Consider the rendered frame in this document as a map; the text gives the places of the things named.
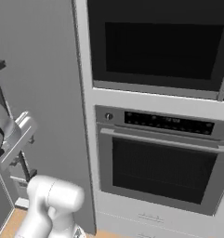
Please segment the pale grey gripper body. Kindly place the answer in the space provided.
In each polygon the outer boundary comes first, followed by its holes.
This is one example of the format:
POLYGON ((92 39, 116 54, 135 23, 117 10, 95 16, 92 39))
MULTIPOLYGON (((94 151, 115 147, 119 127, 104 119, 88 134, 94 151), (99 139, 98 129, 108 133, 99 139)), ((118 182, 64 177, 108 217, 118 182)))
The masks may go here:
POLYGON ((7 169, 10 163, 18 156, 20 151, 31 139, 37 129, 37 124, 29 112, 23 112, 14 122, 11 134, 4 139, 0 157, 0 172, 7 169))

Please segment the white oven cabinet housing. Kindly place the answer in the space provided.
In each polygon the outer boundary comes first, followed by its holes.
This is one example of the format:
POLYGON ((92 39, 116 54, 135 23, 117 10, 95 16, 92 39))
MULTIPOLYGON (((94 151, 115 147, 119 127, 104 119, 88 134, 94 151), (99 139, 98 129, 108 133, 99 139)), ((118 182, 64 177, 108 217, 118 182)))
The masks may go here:
POLYGON ((98 228, 98 212, 125 218, 138 214, 159 216, 165 220, 177 219, 186 222, 224 224, 224 194, 217 213, 213 217, 186 212, 176 208, 156 205, 102 192, 99 188, 99 162, 97 150, 95 107, 116 106, 142 111, 169 112, 185 116, 224 120, 224 101, 193 99, 177 96, 147 94, 94 87, 92 84, 91 58, 88 33, 87 1, 73 0, 73 15, 76 29, 77 53, 81 80, 83 82, 84 112, 86 117, 87 151, 94 196, 97 233, 101 238, 131 238, 98 228))

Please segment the oven door with dark window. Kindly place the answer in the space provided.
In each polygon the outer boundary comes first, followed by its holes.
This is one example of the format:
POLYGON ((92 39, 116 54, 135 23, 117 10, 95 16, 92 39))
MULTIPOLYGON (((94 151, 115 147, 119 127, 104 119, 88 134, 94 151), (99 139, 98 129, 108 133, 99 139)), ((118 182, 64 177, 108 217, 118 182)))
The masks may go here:
POLYGON ((131 127, 100 126, 98 132, 100 188, 149 203, 213 216, 224 194, 224 152, 204 152, 123 139, 117 133, 199 146, 224 146, 224 141, 193 138, 131 127))

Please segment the steel built-in oven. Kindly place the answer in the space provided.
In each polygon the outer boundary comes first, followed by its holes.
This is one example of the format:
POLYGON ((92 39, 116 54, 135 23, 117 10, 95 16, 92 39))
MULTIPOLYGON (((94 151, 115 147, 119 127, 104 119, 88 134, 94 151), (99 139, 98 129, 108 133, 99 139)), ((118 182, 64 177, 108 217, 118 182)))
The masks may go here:
POLYGON ((99 105, 95 107, 95 113, 97 135, 100 126, 115 126, 224 141, 224 121, 99 105), (113 114, 111 121, 105 118, 107 112, 113 114))

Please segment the black built-in microwave oven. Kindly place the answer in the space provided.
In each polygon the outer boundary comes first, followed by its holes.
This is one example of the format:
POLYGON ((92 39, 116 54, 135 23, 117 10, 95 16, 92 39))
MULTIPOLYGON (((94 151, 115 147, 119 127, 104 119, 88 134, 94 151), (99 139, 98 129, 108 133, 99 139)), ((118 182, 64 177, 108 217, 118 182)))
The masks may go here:
POLYGON ((87 0, 95 87, 224 98, 224 0, 87 0))

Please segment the white drawer front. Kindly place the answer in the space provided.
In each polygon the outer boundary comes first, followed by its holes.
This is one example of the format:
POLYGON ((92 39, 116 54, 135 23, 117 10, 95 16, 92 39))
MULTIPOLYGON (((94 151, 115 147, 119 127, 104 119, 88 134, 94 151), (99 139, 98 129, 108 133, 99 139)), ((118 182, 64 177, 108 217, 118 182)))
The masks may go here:
POLYGON ((131 238, 224 238, 224 224, 186 222, 177 219, 158 223, 144 218, 125 218, 98 212, 98 228, 131 238))

